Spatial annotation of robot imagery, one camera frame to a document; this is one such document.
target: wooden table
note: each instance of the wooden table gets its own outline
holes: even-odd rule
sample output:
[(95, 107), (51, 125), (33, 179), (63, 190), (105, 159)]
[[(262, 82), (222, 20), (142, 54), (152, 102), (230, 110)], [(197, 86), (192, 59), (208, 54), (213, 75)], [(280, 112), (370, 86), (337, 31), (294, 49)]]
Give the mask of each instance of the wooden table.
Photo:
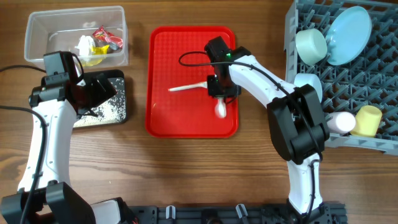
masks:
[[(286, 162), (270, 139), (266, 109), (248, 92), (239, 97), (239, 130), (229, 139), (156, 139), (144, 127), (149, 36), (158, 26), (222, 25), (238, 45), (280, 77), (285, 75), (284, 19), (291, 1), (133, 1), (3, 4), (0, 67), (26, 64), (25, 29), (34, 11), (121, 5), (129, 28), (129, 120), (74, 130), (70, 148), (73, 188), (89, 203), (122, 197), (129, 205), (259, 205), (284, 203)], [(28, 107), (43, 74), (28, 69), (0, 74), (0, 105)], [(26, 166), (32, 116), (0, 111), (0, 197), (16, 192)], [(346, 204), (350, 223), (398, 223), (398, 157), (369, 149), (326, 149), (320, 168), (324, 201)]]

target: red snack wrapper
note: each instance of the red snack wrapper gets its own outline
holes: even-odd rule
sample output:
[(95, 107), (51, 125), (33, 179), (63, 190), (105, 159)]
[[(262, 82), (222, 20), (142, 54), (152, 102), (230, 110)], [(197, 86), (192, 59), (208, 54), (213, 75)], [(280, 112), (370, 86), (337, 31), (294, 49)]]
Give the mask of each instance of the red snack wrapper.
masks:
[(107, 43), (114, 43), (118, 47), (123, 48), (123, 40), (120, 37), (116, 37), (111, 32), (108, 32), (104, 29), (104, 26), (101, 26), (98, 30), (96, 30), (93, 34), (93, 37), (102, 40)]

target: blue plate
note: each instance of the blue plate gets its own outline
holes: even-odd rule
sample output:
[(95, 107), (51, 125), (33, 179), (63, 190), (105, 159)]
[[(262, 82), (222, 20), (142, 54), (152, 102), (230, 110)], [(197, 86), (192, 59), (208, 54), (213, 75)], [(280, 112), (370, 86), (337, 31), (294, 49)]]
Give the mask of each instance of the blue plate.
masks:
[(365, 48), (372, 32), (372, 20), (368, 12), (355, 6), (346, 9), (332, 23), (326, 34), (328, 62), (342, 65), (356, 58)]

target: transparent container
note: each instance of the transparent container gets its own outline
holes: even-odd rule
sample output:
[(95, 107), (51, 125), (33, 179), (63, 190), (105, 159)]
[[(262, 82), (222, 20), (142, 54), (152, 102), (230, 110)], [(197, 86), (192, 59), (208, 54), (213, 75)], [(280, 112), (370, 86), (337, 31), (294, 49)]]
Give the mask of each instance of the transparent container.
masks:
[[(106, 55), (79, 56), (75, 46), (80, 37), (92, 36), (102, 25), (123, 39), (122, 49)], [(43, 55), (59, 50), (73, 52), (81, 61), (101, 61), (86, 69), (124, 66), (129, 63), (127, 38), (126, 18), (121, 6), (33, 12), (27, 23), (24, 56), (28, 62), (43, 69)]]

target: gray dish rack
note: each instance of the gray dish rack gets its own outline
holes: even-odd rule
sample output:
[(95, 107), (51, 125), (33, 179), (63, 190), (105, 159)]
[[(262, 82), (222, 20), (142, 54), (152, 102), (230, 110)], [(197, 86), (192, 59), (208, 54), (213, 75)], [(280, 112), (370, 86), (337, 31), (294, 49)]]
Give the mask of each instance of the gray dish rack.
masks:
[[(325, 59), (304, 64), (295, 48), (298, 31), (316, 28), (326, 35), (345, 9), (365, 8), (372, 19), (372, 33), (361, 54), (352, 62), (333, 66)], [(322, 108), (327, 117), (335, 111), (356, 114), (364, 105), (383, 112), (375, 138), (330, 134), (327, 147), (353, 146), (377, 149), (398, 156), (398, 4), (359, 0), (295, 0), (285, 17), (286, 77), (294, 82), (298, 73), (320, 77)]]

